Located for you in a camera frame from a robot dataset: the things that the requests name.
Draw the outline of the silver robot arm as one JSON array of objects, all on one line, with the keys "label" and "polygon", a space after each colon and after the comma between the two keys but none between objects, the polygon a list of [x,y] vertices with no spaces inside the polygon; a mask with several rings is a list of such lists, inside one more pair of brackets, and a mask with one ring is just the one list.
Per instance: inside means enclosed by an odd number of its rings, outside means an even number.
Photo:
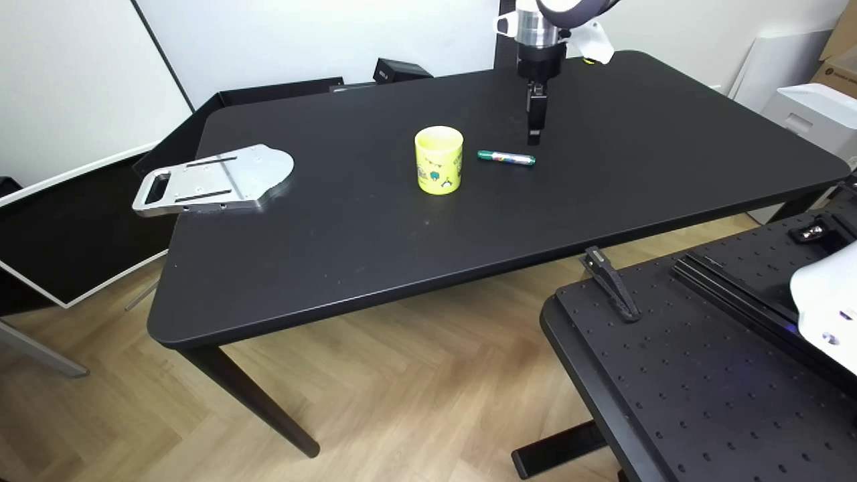
[{"label": "silver robot arm", "polygon": [[616,53],[600,16],[617,0],[518,0],[494,16],[494,36],[516,45],[516,72],[525,80],[526,141],[545,128],[548,80],[558,76],[565,53],[608,64]]}]

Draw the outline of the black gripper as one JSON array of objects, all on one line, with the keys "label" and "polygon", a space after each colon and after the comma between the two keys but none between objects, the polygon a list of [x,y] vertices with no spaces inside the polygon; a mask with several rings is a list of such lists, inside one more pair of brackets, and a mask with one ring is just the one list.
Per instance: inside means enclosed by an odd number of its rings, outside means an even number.
[{"label": "black gripper", "polygon": [[565,45],[516,48],[516,72],[526,85],[526,146],[537,146],[545,123],[545,85],[552,77],[558,76],[558,64],[565,62]]}]

